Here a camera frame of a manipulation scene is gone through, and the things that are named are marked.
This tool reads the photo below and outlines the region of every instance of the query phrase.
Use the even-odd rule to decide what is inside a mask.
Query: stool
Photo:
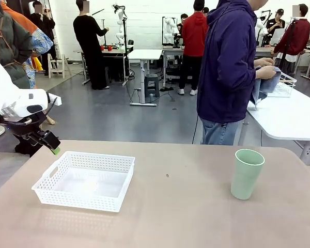
[[[62,77],[65,79],[66,78],[66,68],[67,66],[68,71],[70,76],[72,76],[70,67],[68,65],[67,59],[64,54],[62,54],[62,59],[53,59],[51,54],[48,54],[48,73],[49,73],[49,78],[51,78],[52,73],[62,73]],[[58,64],[62,64],[62,69],[58,68]]]
[[[154,82],[154,86],[148,86],[150,82]],[[159,77],[157,74],[148,74],[145,76],[145,97],[155,93],[156,97],[160,97]]]

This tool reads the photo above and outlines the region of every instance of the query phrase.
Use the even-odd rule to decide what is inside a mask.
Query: plastic cup
[[[240,200],[248,200],[265,163],[257,151],[241,149],[236,152],[236,171],[231,184],[231,194]]]

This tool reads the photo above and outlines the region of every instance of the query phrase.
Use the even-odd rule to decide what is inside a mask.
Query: white wall
[[[206,7],[213,9],[216,7],[218,0],[205,0],[205,2]],[[106,35],[107,43],[118,42],[115,37],[119,29],[117,25],[118,15],[114,14],[111,7],[115,3],[126,6],[128,39],[134,40],[135,47],[139,49],[156,49],[160,48],[162,44],[162,17],[180,18],[182,13],[191,15],[194,0],[90,0],[91,13],[105,9],[94,17],[100,27],[102,27],[101,19],[105,19],[105,26],[110,28],[109,33]],[[310,7],[310,0],[269,0],[262,10],[271,9],[274,17],[275,11],[283,8],[285,10],[284,20],[289,21],[292,5],[299,3],[305,3]],[[55,30],[61,53],[64,53],[70,59],[79,60],[80,56],[73,52],[80,48],[72,26],[73,20],[79,14],[75,0],[50,0],[50,4],[56,22]]]

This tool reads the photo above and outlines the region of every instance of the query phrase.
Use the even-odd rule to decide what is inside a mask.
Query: table
[[[140,60],[140,71],[141,71],[141,102],[131,102],[131,106],[153,106],[157,104],[145,103],[145,69],[144,63],[147,63],[147,74],[149,74],[149,64],[151,60],[158,60],[162,55],[162,50],[154,49],[135,49],[129,55],[128,58],[131,60]]]
[[[134,47],[134,45],[128,45],[128,50],[130,51],[132,48]],[[84,70],[84,77],[85,77],[85,81],[82,82],[82,85],[87,84],[90,79],[87,78],[87,72],[86,72],[86,61],[85,61],[85,57],[84,57],[84,53],[81,49],[73,51],[74,53],[80,53],[82,56],[82,64],[83,64],[83,70]],[[104,58],[106,57],[117,57],[117,58],[121,58],[123,61],[123,73],[124,73],[124,82],[123,82],[123,86],[126,84],[126,72],[125,72],[125,49],[112,49],[111,51],[108,51],[108,49],[105,49],[102,51],[102,54]]]
[[[41,148],[0,189],[0,248],[310,248],[310,171],[286,149],[255,148],[266,164],[252,197],[241,201],[229,191],[238,147],[91,141],[60,147],[60,154],[136,157],[121,211],[42,205],[31,187],[58,157]]]
[[[310,97],[293,89],[291,97],[268,97],[257,104],[250,102],[243,122],[239,145],[244,139],[249,122],[253,119],[264,133],[277,140],[306,141],[302,146],[301,160],[310,158]]]
[[[271,57],[271,50],[273,48],[256,48],[256,55],[255,57]],[[181,48],[174,48],[174,49],[163,49],[163,88],[166,85],[166,68],[167,68],[167,56],[168,55],[175,55],[175,56],[182,56],[184,54],[184,50]]]

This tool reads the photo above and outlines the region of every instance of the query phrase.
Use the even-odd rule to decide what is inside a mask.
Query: hand
[[[273,66],[273,65],[274,65],[274,61],[271,58],[260,58],[260,59],[254,60],[254,67]]]
[[[271,79],[276,74],[273,66],[264,66],[256,71],[257,79]]]

